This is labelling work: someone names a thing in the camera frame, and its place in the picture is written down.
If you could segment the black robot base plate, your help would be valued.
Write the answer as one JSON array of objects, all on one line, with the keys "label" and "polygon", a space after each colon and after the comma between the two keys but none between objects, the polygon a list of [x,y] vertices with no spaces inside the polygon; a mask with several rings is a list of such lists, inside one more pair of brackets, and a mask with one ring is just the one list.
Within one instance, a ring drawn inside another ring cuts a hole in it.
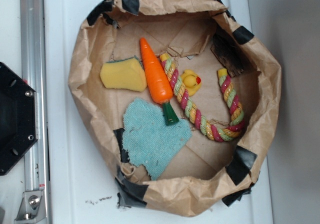
[{"label": "black robot base plate", "polygon": [[36,92],[0,64],[0,174],[4,176],[37,141]]}]

